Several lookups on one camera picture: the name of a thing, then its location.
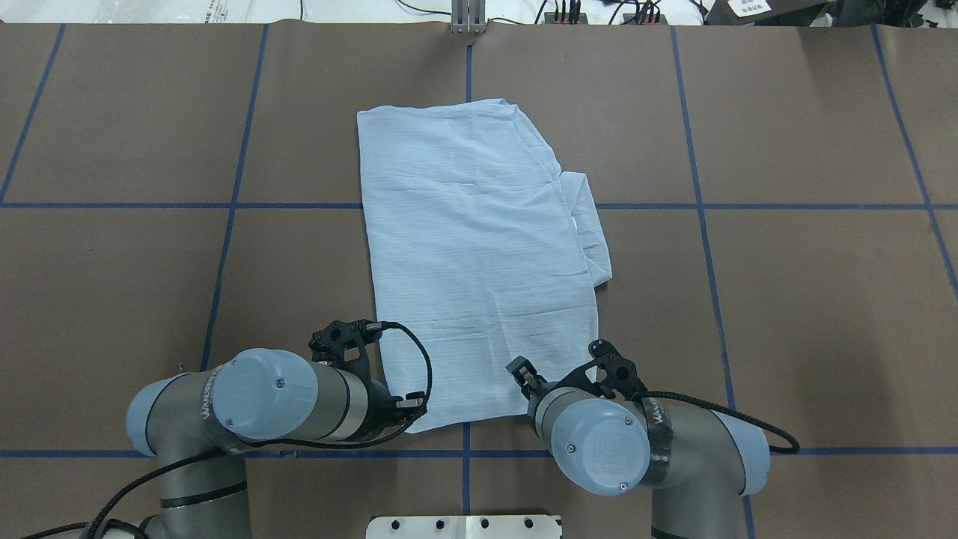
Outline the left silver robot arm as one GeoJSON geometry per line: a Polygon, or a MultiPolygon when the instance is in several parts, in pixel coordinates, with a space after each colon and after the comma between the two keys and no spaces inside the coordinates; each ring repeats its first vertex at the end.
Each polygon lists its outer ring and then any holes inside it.
{"type": "Polygon", "coordinates": [[[137,451],[157,460],[161,511],[137,538],[250,538],[245,457],[268,445],[365,449],[402,433],[430,392],[391,395],[363,359],[326,365],[254,348],[211,371],[150,383],[126,412],[137,451]]]}

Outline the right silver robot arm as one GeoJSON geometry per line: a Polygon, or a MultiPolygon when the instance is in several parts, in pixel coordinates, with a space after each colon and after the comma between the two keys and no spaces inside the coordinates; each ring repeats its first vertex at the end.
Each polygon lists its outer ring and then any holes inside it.
{"type": "Polygon", "coordinates": [[[653,538],[736,538],[740,498],[760,492],[771,469],[766,430],[695,397],[651,392],[617,352],[550,382],[516,357],[506,367],[528,416],[562,474],[617,497],[651,490],[653,538]]]}

